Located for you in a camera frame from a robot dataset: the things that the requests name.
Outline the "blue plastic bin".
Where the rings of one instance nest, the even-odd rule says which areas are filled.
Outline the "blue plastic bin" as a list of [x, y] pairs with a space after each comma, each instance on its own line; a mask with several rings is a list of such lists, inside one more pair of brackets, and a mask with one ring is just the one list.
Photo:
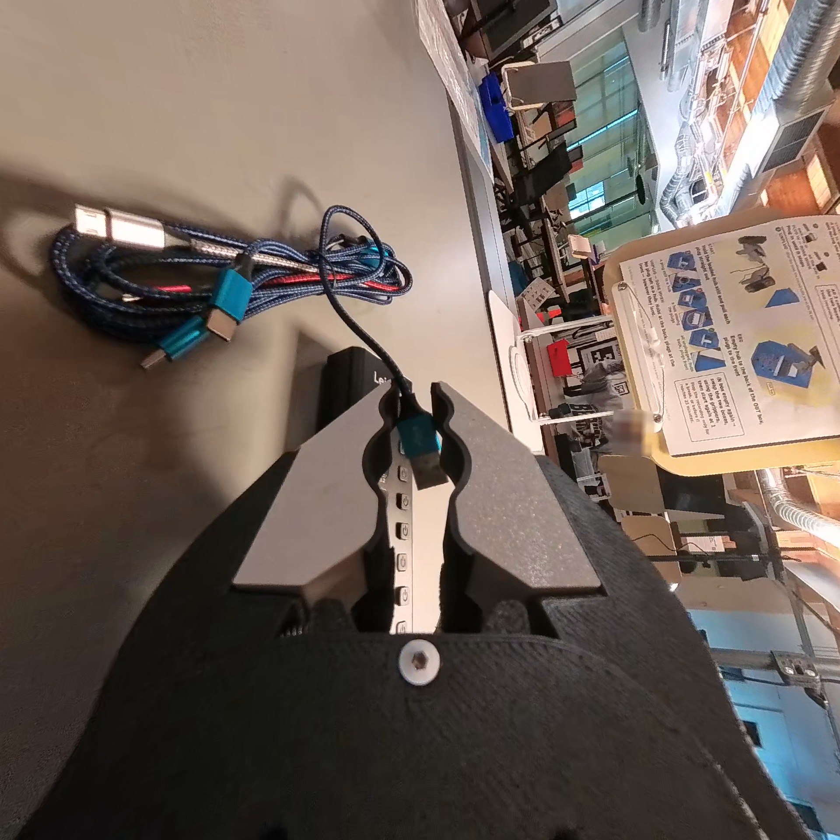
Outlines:
[[513, 139], [511, 115], [495, 73], [490, 72], [478, 85], [479, 101], [494, 141], [504, 144]]

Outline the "flexible silver duct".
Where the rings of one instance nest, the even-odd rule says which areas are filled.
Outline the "flexible silver duct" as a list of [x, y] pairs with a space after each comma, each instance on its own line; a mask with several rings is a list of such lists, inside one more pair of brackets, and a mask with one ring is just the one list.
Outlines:
[[839, 522], [806, 507], [795, 499], [781, 469], [754, 471], [765, 505], [794, 529], [839, 548]]

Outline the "grey metal pole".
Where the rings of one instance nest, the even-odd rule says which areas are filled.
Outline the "grey metal pole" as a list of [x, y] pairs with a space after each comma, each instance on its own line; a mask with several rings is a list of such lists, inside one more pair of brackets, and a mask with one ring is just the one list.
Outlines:
[[816, 688], [821, 684], [839, 684], [839, 661], [807, 654], [771, 650], [769, 652], [710, 647], [708, 652], [718, 667], [747, 671], [767, 671], [778, 676], [781, 684]]

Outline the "silver air duct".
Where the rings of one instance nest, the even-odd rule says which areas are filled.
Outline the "silver air duct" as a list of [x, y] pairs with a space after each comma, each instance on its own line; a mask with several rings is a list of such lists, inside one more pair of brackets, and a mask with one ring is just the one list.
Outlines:
[[759, 205], [834, 203], [820, 130], [838, 105], [838, 2], [672, 2], [661, 81], [676, 96], [658, 210], [683, 228]]

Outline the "black USB hub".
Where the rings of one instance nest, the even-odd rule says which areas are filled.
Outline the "black USB hub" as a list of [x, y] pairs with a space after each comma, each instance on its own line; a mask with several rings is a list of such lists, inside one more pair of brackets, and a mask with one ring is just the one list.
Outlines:
[[[391, 374], [372, 352], [350, 347], [332, 353], [321, 374], [318, 431], [351, 409], [380, 385], [389, 385]], [[415, 629], [414, 495], [413, 468], [394, 424], [390, 432], [391, 462], [377, 486], [384, 502], [385, 533], [364, 553], [364, 570], [371, 587], [352, 615], [359, 629], [383, 628], [390, 616], [391, 634]]]

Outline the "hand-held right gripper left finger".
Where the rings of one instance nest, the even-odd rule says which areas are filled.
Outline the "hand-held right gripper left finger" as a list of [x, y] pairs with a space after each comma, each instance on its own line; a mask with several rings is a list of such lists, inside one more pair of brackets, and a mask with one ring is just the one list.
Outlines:
[[378, 385], [292, 453], [232, 585], [342, 604], [357, 621], [391, 621], [394, 551], [380, 478], [392, 465], [399, 391]]

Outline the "printed instruction sheet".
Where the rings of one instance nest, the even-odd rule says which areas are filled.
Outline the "printed instruction sheet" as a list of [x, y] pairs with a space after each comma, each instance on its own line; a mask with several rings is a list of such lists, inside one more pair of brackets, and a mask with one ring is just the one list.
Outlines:
[[641, 409], [667, 456], [838, 442], [837, 215], [651, 238], [611, 293]]

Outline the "red plastic bin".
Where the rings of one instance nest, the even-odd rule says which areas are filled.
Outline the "red plastic bin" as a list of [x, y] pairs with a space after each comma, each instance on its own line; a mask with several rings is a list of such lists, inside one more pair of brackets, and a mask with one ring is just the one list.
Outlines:
[[569, 339], [552, 341], [545, 349], [551, 374], [556, 379], [583, 379], [585, 367], [579, 350]]

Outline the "wooden document board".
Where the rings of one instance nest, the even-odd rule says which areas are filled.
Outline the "wooden document board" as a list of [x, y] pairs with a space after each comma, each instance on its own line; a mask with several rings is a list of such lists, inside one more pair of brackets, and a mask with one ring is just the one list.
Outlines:
[[501, 67], [500, 77], [502, 96], [510, 112], [577, 99], [569, 61], [509, 62]]

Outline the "wooden clipboard board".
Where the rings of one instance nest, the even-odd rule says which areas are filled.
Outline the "wooden clipboard board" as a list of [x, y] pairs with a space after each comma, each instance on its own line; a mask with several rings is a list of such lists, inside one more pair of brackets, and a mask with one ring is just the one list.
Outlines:
[[709, 476], [839, 460], [837, 436], [698, 455], [672, 456], [667, 450], [662, 433], [654, 431], [655, 422], [647, 411], [644, 388], [640, 386], [639, 375], [632, 366], [636, 352], [636, 328], [633, 324], [629, 324], [619, 312], [618, 298], [622, 292], [616, 287], [623, 282], [621, 271], [623, 262], [645, 259], [648, 255], [661, 250], [682, 249], [698, 239], [728, 235], [743, 228], [761, 224], [781, 224], [790, 218], [789, 214], [781, 210], [768, 206], [756, 206], [725, 217], [713, 218], [698, 225], [675, 228], [640, 238], [614, 250], [606, 260], [603, 286], [606, 298], [612, 307], [612, 320], [623, 354], [626, 379], [631, 392], [631, 406], [634, 411], [644, 415], [643, 432], [637, 445], [638, 453], [670, 473], [678, 476]]

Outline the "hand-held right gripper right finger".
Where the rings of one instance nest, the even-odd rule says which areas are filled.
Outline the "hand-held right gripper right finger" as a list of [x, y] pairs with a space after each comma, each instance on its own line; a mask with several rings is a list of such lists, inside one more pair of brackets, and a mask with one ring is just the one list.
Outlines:
[[440, 573], [441, 624], [484, 624], [499, 604], [603, 594], [542, 462], [451, 385], [431, 388], [440, 463], [453, 482]]

